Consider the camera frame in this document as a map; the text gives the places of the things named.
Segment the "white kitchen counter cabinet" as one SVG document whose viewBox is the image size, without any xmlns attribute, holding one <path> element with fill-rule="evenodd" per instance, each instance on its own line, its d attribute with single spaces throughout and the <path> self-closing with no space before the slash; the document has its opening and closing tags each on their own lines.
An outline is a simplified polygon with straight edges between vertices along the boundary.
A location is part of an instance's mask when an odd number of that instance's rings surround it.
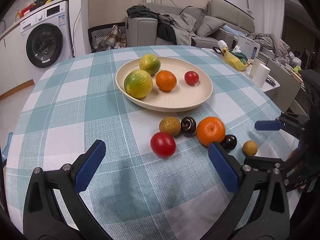
<svg viewBox="0 0 320 240">
<path fill-rule="evenodd" d="M 16 25 L 1 37 L 1 95 L 32 79 L 20 25 Z"/>
</svg>

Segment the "white paper roll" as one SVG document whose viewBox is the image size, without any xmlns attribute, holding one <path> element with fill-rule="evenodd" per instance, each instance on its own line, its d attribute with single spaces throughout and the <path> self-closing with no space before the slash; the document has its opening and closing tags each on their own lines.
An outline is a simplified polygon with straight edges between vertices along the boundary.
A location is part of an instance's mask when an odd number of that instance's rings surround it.
<svg viewBox="0 0 320 240">
<path fill-rule="evenodd" d="M 253 75 L 252 82 L 258 88 L 262 88 L 270 71 L 271 71 L 270 68 L 268 68 L 264 64 L 260 63 L 256 68 L 255 74 Z"/>
</svg>

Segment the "white washing machine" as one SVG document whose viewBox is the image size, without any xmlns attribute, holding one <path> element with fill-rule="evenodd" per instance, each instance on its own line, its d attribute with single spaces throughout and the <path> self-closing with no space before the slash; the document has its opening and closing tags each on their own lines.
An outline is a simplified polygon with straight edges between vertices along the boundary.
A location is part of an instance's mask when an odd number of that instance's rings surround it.
<svg viewBox="0 0 320 240">
<path fill-rule="evenodd" d="M 72 53 L 67 0 L 49 5 L 20 23 L 28 62 L 37 69 L 47 69 L 70 59 Z"/>
</svg>

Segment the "white box appliance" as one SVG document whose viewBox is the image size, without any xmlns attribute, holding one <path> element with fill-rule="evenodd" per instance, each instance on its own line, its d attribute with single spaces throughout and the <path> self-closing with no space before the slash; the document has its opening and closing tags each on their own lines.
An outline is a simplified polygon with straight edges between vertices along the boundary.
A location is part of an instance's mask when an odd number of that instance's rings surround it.
<svg viewBox="0 0 320 240">
<path fill-rule="evenodd" d="M 253 62 L 260 51 L 260 44 L 253 41 L 247 36 L 239 35 L 237 37 L 237 45 L 240 47 L 241 52 Z"/>
</svg>

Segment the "dark plum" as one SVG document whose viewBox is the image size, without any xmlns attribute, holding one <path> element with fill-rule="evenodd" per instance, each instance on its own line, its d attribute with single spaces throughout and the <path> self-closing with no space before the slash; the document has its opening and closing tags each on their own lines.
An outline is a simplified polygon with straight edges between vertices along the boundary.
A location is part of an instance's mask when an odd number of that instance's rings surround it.
<svg viewBox="0 0 320 240">
<path fill-rule="evenodd" d="M 194 118 L 186 116 L 181 120 L 181 133 L 186 137 L 191 137 L 196 133 L 197 124 Z"/>
<path fill-rule="evenodd" d="M 220 145 L 227 153 L 229 153 L 236 148 L 237 142 L 236 136 L 227 134 L 223 141 L 220 142 Z"/>
</svg>

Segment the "yellow bag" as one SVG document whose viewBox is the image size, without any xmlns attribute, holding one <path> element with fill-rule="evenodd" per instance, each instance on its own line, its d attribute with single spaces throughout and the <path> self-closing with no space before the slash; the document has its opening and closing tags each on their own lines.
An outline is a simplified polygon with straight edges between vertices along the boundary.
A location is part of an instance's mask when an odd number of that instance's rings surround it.
<svg viewBox="0 0 320 240">
<path fill-rule="evenodd" d="M 225 63 L 227 63 L 237 71 L 243 71 L 250 65 L 248 61 L 246 63 L 243 63 L 239 58 L 234 56 L 229 51 L 225 51 L 223 55 L 224 55 Z"/>
</svg>

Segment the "orange tangerine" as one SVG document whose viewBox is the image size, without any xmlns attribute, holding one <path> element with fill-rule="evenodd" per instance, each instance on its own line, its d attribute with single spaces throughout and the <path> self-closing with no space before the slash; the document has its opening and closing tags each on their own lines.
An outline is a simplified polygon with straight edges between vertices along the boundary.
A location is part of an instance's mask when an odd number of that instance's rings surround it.
<svg viewBox="0 0 320 240">
<path fill-rule="evenodd" d="M 212 142 L 223 141 L 226 136 L 226 129 L 219 118 L 209 116 L 199 122 L 196 136 L 202 145 L 208 147 Z"/>
<path fill-rule="evenodd" d="M 156 85 L 162 91 L 169 92 L 176 87 L 177 79 L 172 72 L 162 70 L 156 75 Z"/>
</svg>

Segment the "grey sofa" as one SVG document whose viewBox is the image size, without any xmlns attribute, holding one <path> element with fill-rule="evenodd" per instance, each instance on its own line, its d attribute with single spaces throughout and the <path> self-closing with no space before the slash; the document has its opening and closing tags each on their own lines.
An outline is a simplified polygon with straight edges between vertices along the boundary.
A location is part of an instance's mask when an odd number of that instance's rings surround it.
<svg viewBox="0 0 320 240">
<path fill-rule="evenodd" d="M 220 0 L 210 0 L 205 7 L 184 9 L 159 4 L 134 5 L 126 12 L 128 47 L 173 44 L 213 48 L 219 40 L 231 46 L 237 36 L 255 31 L 251 16 Z"/>
</svg>

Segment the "green-yellow citrus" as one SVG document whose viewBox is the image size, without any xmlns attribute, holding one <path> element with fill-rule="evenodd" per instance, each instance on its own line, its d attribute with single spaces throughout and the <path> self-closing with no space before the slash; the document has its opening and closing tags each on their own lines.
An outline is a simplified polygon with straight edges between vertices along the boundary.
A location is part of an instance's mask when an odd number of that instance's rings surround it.
<svg viewBox="0 0 320 240">
<path fill-rule="evenodd" d="M 144 98 L 153 89 L 152 77 L 144 70 L 133 70 L 124 80 L 124 89 L 133 98 Z"/>
<path fill-rule="evenodd" d="M 153 54 L 146 54 L 139 61 L 139 68 L 148 72 L 151 76 L 155 75 L 161 67 L 160 59 Z"/>
</svg>

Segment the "tan longan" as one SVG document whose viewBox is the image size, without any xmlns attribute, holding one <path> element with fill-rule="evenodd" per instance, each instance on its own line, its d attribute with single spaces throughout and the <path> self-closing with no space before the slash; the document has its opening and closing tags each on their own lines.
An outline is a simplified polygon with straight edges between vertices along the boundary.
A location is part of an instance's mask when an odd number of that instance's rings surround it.
<svg viewBox="0 0 320 240">
<path fill-rule="evenodd" d="M 172 137 L 175 137 L 180 133 L 181 123 L 178 118 L 169 116 L 161 120 L 159 123 L 159 131 L 168 133 Z"/>
<path fill-rule="evenodd" d="M 250 157 L 255 156 L 258 152 L 257 143 L 253 140 L 246 141 L 242 146 L 242 152 L 246 156 L 250 156 Z"/>
</svg>

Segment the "red tomato large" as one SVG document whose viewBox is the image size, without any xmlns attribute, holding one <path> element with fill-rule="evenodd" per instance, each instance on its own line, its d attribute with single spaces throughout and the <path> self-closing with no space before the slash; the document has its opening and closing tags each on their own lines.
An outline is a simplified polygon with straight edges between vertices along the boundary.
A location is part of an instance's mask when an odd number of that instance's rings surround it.
<svg viewBox="0 0 320 240">
<path fill-rule="evenodd" d="M 176 151 L 176 142 L 171 135 L 165 132 L 154 134 L 150 140 L 152 151 L 161 158 L 168 158 Z"/>
</svg>

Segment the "grey cushion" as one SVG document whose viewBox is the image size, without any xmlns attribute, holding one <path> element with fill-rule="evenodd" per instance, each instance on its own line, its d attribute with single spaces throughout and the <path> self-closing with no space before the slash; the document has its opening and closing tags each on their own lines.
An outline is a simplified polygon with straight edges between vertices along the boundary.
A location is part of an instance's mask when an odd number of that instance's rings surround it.
<svg viewBox="0 0 320 240">
<path fill-rule="evenodd" d="M 208 8 L 207 7 L 186 7 L 184 8 L 180 14 L 183 16 L 190 15 L 192 17 L 191 26 L 192 30 L 190 32 L 194 33 L 200 24 L 202 23 L 204 17 L 207 15 Z"/>
<path fill-rule="evenodd" d="M 205 16 L 202 23 L 195 31 L 195 34 L 200 37 L 208 37 L 217 30 L 221 29 L 226 24 L 225 21 L 211 16 Z"/>
</svg>

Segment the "red tomato small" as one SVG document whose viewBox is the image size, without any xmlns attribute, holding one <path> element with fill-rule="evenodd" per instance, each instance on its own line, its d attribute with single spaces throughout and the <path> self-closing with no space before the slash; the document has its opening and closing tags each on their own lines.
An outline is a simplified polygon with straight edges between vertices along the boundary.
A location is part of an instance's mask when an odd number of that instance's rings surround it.
<svg viewBox="0 0 320 240">
<path fill-rule="evenodd" d="M 188 71 L 184 75 L 184 80 L 188 85 L 195 85 L 199 81 L 199 75 L 194 71 Z"/>
</svg>

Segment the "cream round plate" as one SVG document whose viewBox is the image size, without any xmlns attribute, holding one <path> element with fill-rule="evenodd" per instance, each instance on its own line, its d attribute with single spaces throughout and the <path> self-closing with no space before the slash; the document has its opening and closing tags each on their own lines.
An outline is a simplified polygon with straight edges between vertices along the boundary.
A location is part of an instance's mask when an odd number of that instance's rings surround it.
<svg viewBox="0 0 320 240">
<path fill-rule="evenodd" d="M 171 57 L 158 59 L 160 68 L 153 75 L 142 70 L 142 59 L 118 69 L 116 85 L 132 103 L 158 112 L 182 112 L 198 107 L 212 95 L 212 81 L 199 67 Z"/>
</svg>

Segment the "teal checkered tablecloth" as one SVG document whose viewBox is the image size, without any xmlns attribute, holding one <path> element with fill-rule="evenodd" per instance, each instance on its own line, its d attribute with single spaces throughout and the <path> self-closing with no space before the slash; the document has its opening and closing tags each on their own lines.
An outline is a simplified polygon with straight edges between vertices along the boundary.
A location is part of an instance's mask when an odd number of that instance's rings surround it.
<svg viewBox="0 0 320 240">
<path fill-rule="evenodd" d="M 176 152 L 162 159 L 150 147 L 165 113 L 143 109 L 117 88 L 116 72 L 145 54 L 170 56 L 201 68 L 213 83 L 207 102 L 187 112 L 201 121 L 216 116 L 238 143 L 253 140 L 258 155 L 286 159 L 297 147 L 291 135 L 259 132 L 258 120 L 280 109 L 253 83 L 212 53 L 187 46 L 103 51 L 57 64 L 41 77 L 22 109 L 11 140 L 6 194 L 11 221 L 23 228 L 23 208 L 36 167 L 55 170 L 73 163 L 97 139 L 106 155 L 80 195 L 114 239 L 200 239 L 232 198 L 196 137 L 176 139 Z"/>
</svg>

